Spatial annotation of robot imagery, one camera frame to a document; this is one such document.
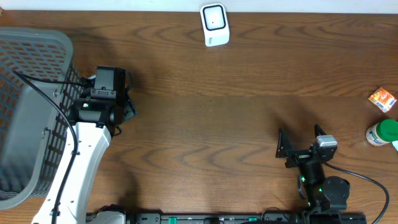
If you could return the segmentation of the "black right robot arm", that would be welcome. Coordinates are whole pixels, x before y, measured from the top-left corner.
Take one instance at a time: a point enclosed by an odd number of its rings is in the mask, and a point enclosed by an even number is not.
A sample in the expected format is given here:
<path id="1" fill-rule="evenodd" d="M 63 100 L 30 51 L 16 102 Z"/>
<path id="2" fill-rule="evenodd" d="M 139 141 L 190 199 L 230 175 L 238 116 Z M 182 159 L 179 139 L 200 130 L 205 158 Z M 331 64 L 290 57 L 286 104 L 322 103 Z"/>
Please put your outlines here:
<path id="1" fill-rule="evenodd" d="M 308 208 L 289 218 L 291 223 L 341 223 L 341 212 L 347 209 L 350 184 L 337 176 L 325 175 L 323 165 L 331 160 L 338 143 L 315 125 L 315 142 L 305 150 L 293 149 L 287 133 L 280 128 L 276 158 L 285 159 L 286 168 L 298 168 L 298 191 Z"/>

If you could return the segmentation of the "light green tissue pack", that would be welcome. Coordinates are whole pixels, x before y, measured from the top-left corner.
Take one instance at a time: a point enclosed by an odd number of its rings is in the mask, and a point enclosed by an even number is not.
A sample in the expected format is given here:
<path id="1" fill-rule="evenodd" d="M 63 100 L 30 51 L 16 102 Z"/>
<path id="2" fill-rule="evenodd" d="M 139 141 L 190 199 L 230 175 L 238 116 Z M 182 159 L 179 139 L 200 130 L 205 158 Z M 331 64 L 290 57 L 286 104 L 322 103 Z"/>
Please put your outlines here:
<path id="1" fill-rule="evenodd" d="M 396 149 L 396 151 L 398 151 L 398 141 L 392 141 L 391 144 Z"/>

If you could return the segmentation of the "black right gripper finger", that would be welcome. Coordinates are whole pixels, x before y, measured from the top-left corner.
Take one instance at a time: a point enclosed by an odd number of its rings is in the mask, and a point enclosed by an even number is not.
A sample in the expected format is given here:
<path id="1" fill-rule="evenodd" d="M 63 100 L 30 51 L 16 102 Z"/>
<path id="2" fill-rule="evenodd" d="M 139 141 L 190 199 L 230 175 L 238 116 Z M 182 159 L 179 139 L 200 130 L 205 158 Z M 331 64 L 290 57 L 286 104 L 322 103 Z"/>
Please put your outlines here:
<path id="1" fill-rule="evenodd" d="M 275 153 L 276 158 L 287 158 L 293 151 L 293 147 L 289 141 L 289 137 L 286 132 L 280 128 L 277 149 Z"/>
<path id="2" fill-rule="evenodd" d="M 324 132 L 319 124 L 314 125 L 314 133 L 316 137 L 326 135 L 326 132 Z"/>

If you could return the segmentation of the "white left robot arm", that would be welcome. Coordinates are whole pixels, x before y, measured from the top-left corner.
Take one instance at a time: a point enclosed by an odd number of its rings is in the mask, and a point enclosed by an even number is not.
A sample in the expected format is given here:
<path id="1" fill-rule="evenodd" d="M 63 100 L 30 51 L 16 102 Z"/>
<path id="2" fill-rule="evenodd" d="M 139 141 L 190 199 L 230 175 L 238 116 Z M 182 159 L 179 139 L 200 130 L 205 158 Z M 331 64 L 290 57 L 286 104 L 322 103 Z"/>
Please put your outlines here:
<path id="1" fill-rule="evenodd" d="M 99 66 L 67 114 L 67 140 L 50 191 L 33 223 L 86 223 L 101 158 L 120 125 L 136 115 L 131 73 Z"/>

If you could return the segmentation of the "small orange snack box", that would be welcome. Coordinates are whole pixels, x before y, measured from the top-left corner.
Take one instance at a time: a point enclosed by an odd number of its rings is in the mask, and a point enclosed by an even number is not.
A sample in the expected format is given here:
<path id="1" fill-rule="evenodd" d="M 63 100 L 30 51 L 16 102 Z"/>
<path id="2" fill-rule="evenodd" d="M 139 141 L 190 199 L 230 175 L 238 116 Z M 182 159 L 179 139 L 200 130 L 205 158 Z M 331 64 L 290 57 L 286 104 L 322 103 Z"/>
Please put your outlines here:
<path id="1" fill-rule="evenodd" d="M 383 88 L 378 88 L 368 100 L 376 105 L 383 113 L 387 113 L 392 109 L 397 99 Z"/>

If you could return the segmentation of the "green lid jar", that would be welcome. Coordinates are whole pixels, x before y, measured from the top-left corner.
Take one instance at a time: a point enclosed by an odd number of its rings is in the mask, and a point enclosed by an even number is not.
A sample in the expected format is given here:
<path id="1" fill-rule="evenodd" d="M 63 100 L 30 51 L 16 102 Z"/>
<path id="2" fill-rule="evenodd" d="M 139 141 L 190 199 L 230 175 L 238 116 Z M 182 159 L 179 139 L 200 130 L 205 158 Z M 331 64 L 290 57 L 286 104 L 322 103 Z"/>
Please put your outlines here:
<path id="1" fill-rule="evenodd" d="M 366 131 L 366 139 L 373 146 L 383 146 L 397 140 L 397 121 L 385 119 Z"/>

